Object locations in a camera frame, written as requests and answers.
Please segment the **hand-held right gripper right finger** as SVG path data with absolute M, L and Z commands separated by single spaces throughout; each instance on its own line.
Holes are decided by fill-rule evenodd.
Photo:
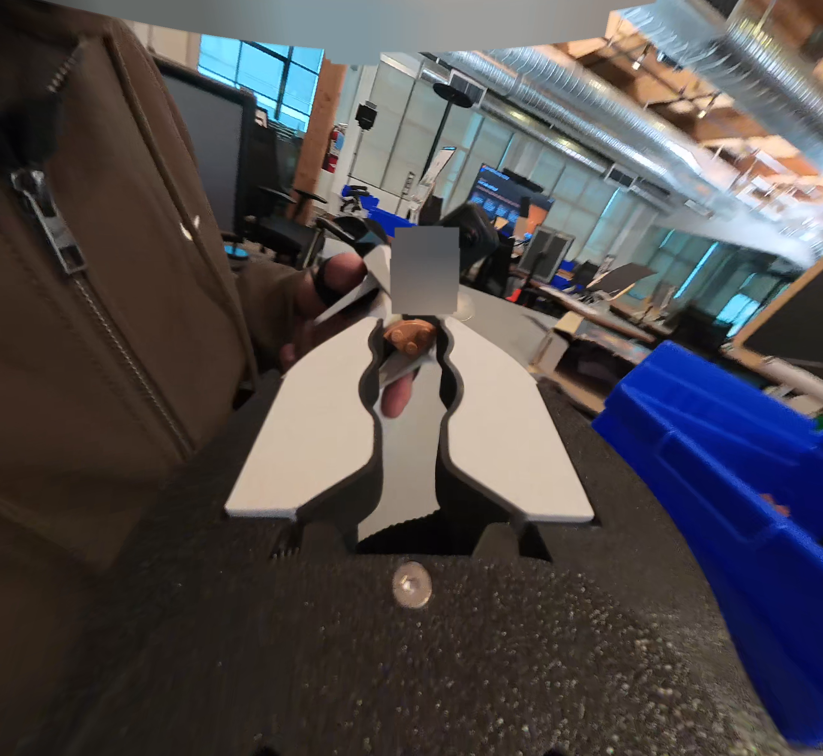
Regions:
M 592 504 L 534 377 L 463 322 L 439 324 L 438 501 L 477 494 L 526 523 L 591 523 Z

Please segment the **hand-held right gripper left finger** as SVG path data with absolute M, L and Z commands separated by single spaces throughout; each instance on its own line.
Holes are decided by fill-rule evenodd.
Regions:
M 376 415 L 384 324 L 363 318 L 285 375 L 225 512 L 292 522 L 363 522 L 383 491 Z

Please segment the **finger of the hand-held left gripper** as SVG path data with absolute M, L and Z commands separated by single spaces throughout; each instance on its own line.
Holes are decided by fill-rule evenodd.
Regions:
M 363 257 L 367 274 L 388 298 L 391 296 L 391 260 L 392 248 L 388 244 L 376 245 Z

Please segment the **small brown curved brick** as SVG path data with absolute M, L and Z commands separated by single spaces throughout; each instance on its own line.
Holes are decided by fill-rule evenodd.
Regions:
M 400 318 L 385 330 L 387 345 L 408 360 L 426 355 L 437 338 L 437 327 L 421 318 Z

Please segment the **blue plastic bin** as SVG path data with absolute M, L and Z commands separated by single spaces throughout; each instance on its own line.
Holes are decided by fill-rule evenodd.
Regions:
M 822 741 L 822 446 L 813 422 L 660 345 L 592 427 L 685 538 L 787 741 Z

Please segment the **black framed grey screen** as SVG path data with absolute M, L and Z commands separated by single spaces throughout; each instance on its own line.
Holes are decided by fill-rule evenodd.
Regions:
M 518 270 L 532 280 L 548 285 L 560 269 L 575 236 L 548 227 L 539 227 L 532 235 Z

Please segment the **black office chair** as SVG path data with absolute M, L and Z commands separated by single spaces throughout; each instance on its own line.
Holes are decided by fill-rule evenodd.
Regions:
M 294 189 L 302 139 L 276 124 L 262 124 L 259 112 L 251 127 L 244 171 L 244 228 L 251 242 L 273 252 L 277 262 L 303 270 L 323 247 L 323 232 L 301 224 L 303 208 L 324 203 L 318 195 Z

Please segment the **cardboard box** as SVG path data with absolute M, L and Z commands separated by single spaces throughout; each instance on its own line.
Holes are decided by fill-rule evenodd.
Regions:
M 573 312 L 552 327 L 537 318 L 529 320 L 542 338 L 528 370 L 591 419 L 603 412 L 623 378 L 652 354 L 647 346 Z

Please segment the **red fire extinguisher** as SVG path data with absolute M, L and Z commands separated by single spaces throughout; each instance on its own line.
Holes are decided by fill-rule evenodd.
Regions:
M 332 126 L 327 138 L 327 147 L 324 154 L 322 169 L 325 172 L 334 174 L 339 164 L 340 157 L 345 144 L 345 134 L 347 124 L 336 123 Z

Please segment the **black framed monitor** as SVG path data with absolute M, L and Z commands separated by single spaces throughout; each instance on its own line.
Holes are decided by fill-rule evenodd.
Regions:
M 222 231 L 239 234 L 249 201 L 256 100 L 248 90 L 214 81 L 158 55 L 153 59 L 188 130 L 216 222 Z

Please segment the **person's brown jacket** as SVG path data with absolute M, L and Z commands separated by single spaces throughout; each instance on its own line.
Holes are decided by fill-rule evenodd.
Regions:
M 2 132 L 59 81 L 37 168 L 68 274 L 2 172 L 2 521 L 92 569 L 255 380 L 186 126 L 121 21 L 2 0 Z

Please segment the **black wood-edged divider panel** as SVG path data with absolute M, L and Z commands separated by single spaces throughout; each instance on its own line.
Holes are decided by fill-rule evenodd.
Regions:
M 822 260 L 747 322 L 732 348 L 821 373 Z

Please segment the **large dark wall screen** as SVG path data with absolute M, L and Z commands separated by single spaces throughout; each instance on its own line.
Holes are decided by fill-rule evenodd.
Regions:
M 522 177 L 481 165 L 467 201 L 479 206 L 490 221 L 503 219 L 506 225 L 514 227 L 524 202 L 528 207 L 535 205 L 549 211 L 555 200 Z

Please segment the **wooden support post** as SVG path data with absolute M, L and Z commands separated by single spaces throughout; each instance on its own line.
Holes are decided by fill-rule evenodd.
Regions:
M 314 103 L 300 157 L 294 173 L 292 218 L 299 225 L 312 221 L 314 199 L 323 169 L 330 135 L 336 123 L 336 111 L 345 82 L 347 66 L 330 62 L 325 56 L 318 76 Z

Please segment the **silver ventilation duct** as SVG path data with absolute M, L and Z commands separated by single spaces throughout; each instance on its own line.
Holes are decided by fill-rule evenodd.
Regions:
M 559 123 L 627 172 L 668 191 L 664 226 L 811 267 L 821 234 L 790 234 L 733 191 L 734 169 L 657 114 L 551 46 L 437 51 L 439 60 L 548 123 Z
M 654 0 L 618 14 L 678 66 L 821 165 L 821 82 L 809 62 L 748 15 L 746 0 Z

